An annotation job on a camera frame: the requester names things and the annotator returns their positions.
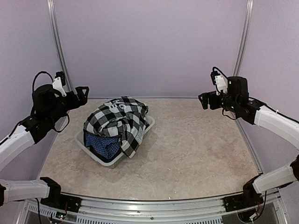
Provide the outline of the black white plaid shirt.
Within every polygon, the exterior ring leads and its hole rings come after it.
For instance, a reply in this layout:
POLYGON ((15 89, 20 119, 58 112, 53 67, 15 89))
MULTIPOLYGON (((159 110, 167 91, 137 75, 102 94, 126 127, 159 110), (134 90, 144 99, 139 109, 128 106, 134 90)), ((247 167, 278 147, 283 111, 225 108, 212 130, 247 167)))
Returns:
POLYGON ((105 102, 84 123, 85 147, 104 162, 119 153, 133 157, 150 126, 148 111, 146 104, 129 96, 105 102))

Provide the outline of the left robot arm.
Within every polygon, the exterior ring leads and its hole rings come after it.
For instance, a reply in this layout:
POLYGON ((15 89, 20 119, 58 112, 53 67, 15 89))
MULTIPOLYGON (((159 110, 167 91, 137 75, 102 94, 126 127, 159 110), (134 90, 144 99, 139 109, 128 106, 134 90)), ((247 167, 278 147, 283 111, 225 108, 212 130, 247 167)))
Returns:
MULTIPOLYGON (((65 92, 45 84, 33 89, 33 108, 28 117, 17 123, 13 131, 0 143, 0 167, 4 168, 21 152, 40 142, 68 111, 87 103, 89 87, 76 87, 65 92)), ((62 207, 66 203, 61 186, 48 177, 31 181, 0 181, 0 204, 39 198, 42 204, 62 207)))

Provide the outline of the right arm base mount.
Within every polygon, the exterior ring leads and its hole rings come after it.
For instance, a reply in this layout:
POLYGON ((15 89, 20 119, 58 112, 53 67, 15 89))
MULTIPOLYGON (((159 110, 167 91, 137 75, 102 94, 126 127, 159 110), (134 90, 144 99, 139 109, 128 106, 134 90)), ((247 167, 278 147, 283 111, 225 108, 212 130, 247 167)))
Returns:
POLYGON ((242 193, 224 197, 223 201, 226 212, 242 210, 264 203, 262 194, 255 191, 251 182, 243 186, 242 193))

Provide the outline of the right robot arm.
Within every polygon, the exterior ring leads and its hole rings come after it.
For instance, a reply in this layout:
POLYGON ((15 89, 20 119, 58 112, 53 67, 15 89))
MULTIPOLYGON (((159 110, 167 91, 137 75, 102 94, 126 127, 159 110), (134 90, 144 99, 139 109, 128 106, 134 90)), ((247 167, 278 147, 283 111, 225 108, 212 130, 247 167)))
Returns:
MULTIPOLYGON (((216 90, 198 96, 204 110, 222 109, 223 112, 232 112, 236 119, 243 119, 251 125, 267 129, 295 148, 299 147, 299 123, 271 109, 266 103, 251 98, 247 79, 212 75, 212 82, 216 90)), ((239 203, 243 207, 249 207, 253 202, 262 203, 263 192, 288 185, 298 179, 299 160, 295 159, 288 165, 254 177, 244 184, 239 203)))

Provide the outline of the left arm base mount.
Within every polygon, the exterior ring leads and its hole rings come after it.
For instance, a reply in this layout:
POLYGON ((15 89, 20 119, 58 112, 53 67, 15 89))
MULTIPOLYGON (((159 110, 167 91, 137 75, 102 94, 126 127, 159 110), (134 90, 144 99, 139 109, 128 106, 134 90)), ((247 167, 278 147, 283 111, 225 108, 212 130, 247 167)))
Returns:
POLYGON ((41 204, 52 208, 78 213, 82 199, 61 193, 61 186, 49 177, 40 177, 50 188, 49 195, 41 199, 41 204))

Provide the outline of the white plastic basket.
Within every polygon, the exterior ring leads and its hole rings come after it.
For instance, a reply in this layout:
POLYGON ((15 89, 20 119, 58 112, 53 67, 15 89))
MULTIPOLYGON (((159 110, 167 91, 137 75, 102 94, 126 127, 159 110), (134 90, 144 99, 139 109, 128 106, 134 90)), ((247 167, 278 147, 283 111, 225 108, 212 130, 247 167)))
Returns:
POLYGON ((113 113, 96 110, 87 117, 82 131, 74 139, 92 159, 103 166, 115 167, 125 157, 132 158, 136 154, 144 135, 154 123, 155 120, 143 112, 113 113), (104 138, 118 138, 121 153, 111 162, 103 162, 85 147, 84 132, 104 138))

